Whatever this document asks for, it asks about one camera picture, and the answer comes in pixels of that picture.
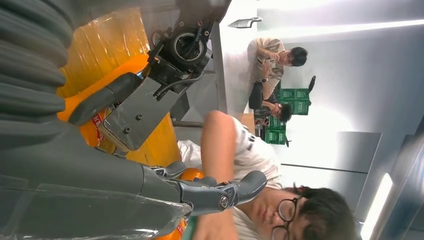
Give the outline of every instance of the black hair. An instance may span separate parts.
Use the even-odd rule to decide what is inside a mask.
[[[305,65],[308,56],[308,51],[303,47],[297,46],[290,49],[290,56],[292,58],[290,64],[293,67],[300,67]]]
[[[283,123],[287,123],[292,118],[292,106],[289,104],[282,104],[279,120]]]
[[[338,192],[296,185],[286,190],[307,199],[299,209],[299,215],[311,221],[303,230],[304,240],[357,239],[352,212]]]

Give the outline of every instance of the white t-shirt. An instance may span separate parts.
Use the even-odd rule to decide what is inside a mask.
[[[234,156],[234,181],[240,181],[249,172],[259,170],[268,179],[267,187],[282,189],[280,163],[274,148],[260,137],[251,134],[248,128],[233,117],[236,132]],[[181,159],[188,168],[202,169],[200,146],[190,140],[178,141]],[[260,240],[255,225],[238,208],[232,209],[232,217],[237,227],[239,240]]]

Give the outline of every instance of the person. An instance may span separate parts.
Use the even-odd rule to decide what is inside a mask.
[[[263,86],[263,99],[268,99],[280,82],[284,74],[284,67],[303,66],[307,61],[308,51],[300,46],[286,50],[283,42],[278,38],[258,38],[256,43],[257,59],[260,63],[260,81]],[[276,62],[274,68],[266,61],[270,59],[274,59]]]
[[[268,180],[250,202],[199,216],[193,240],[354,239],[354,218],[343,197],[327,188],[283,188],[273,147],[234,117],[208,113],[200,146],[189,140],[178,146],[188,167],[200,168],[217,182],[240,181],[253,170]]]
[[[289,104],[279,103],[272,93],[268,99],[262,101],[262,107],[254,110],[253,114],[255,123],[266,123],[266,119],[270,116],[287,123],[292,118],[292,107]]]

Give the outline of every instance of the green crate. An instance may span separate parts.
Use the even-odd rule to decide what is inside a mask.
[[[278,99],[284,101],[286,99],[309,100],[309,90],[307,88],[285,88],[278,92]]]
[[[311,101],[298,100],[298,99],[284,99],[281,104],[288,104],[291,106],[291,114],[293,115],[308,115],[309,106]]]
[[[268,129],[280,130],[281,128],[281,121],[277,117],[270,116]]]
[[[299,100],[309,100],[309,89],[297,88],[294,98]]]
[[[286,144],[286,128],[275,130],[265,130],[265,142],[268,144],[285,145]]]

